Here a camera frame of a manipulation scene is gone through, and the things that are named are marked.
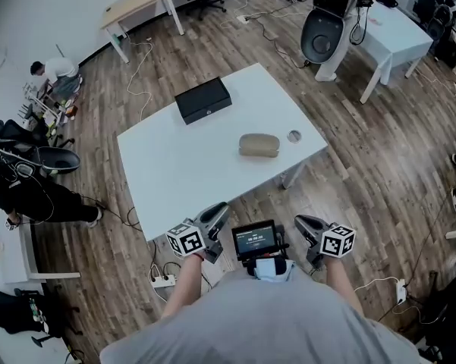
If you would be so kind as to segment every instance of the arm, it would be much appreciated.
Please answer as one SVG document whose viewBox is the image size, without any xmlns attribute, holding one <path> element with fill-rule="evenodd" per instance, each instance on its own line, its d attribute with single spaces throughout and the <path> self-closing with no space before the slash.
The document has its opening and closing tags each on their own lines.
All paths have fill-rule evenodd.
<svg viewBox="0 0 456 364">
<path fill-rule="evenodd" d="M 162 319 L 175 314 L 184 306 L 192 305 L 200 298 L 201 263 L 201 258 L 196 255 L 185 258 L 174 292 L 165 305 Z"/>
<path fill-rule="evenodd" d="M 341 260 L 326 256 L 324 263 L 327 267 L 327 285 L 337 291 L 359 314 L 364 315 Z"/>
<path fill-rule="evenodd" d="M 12 213 L 8 213 L 8 219 L 16 225 L 19 225 L 21 222 L 21 219 L 15 209 L 12 211 Z"/>
</svg>

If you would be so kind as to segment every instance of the hand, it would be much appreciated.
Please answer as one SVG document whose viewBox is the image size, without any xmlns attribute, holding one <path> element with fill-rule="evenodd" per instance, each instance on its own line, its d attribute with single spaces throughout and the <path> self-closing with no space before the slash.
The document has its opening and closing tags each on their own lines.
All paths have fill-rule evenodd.
<svg viewBox="0 0 456 364">
<path fill-rule="evenodd" d="M 15 211 L 8 215 L 8 219 L 15 225 L 19 225 L 21 222 L 20 216 Z"/>
</svg>

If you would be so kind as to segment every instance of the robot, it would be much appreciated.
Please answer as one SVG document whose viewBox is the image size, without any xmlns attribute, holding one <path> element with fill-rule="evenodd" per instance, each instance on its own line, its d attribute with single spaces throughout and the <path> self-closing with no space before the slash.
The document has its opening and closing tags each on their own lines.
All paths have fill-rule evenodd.
<svg viewBox="0 0 456 364">
<path fill-rule="evenodd" d="M 194 219 L 186 218 L 166 233 L 172 250 L 181 256 L 203 250 L 206 260 L 215 263 L 223 250 L 218 234 L 229 216 L 229 205 L 221 202 L 203 210 Z M 307 261 L 314 268 L 322 267 L 325 255 L 341 258 L 354 248 L 356 231 L 345 225 L 328 224 L 309 215 L 296 216 L 294 223 L 309 244 Z M 257 259 L 276 259 L 277 263 L 288 259 L 285 229 L 283 225 L 275 225 L 273 220 L 233 228 L 232 234 L 237 259 L 248 272 L 253 270 Z"/>
</svg>

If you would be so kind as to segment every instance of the sneaker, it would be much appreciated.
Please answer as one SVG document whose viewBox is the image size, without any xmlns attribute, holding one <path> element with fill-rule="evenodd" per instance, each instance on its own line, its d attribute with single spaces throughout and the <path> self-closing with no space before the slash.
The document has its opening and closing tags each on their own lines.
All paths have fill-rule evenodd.
<svg viewBox="0 0 456 364">
<path fill-rule="evenodd" d="M 454 194 L 454 189 L 450 189 L 450 195 L 452 197 L 452 205 L 454 206 L 454 210 L 456 213 L 456 196 Z"/>
<path fill-rule="evenodd" d="M 450 160 L 452 161 L 452 163 L 453 163 L 454 166 L 456 167 L 456 154 L 450 155 Z"/>
<path fill-rule="evenodd" d="M 334 73 L 332 76 L 330 77 L 317 77 L 316 76 L 316 81 L 317 82 L 332 82 L 332 81 L 335 81 L 335 79 L 337 78 L 337 74 Z"/>
<path fill-rule="evenodd" d="M 103 212 L 100 208 L 96 207 L 98 209 L 98 216 L 96 217 L 96 220 L 95 221 L 91 221 L 91 222 L 87 222 L 86 225 L 89 227 L 89 228 L 94 228 L 99 220 L 101 220 L 101 218 L 103 217 Z"/>
</svg>

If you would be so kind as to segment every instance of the gray t-shirt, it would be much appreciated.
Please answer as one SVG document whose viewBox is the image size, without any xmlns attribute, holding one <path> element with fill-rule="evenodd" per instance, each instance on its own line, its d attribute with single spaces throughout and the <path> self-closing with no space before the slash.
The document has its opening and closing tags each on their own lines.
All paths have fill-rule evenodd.
<svg viewBox="0 0 456 364">
<path fill-rule="evenodd" d="M 295 267 L 270 283 L 226 274 L 178 314 L 106 347 L 102 364 L 418 363 L 415 346 Z"/>
</svg>

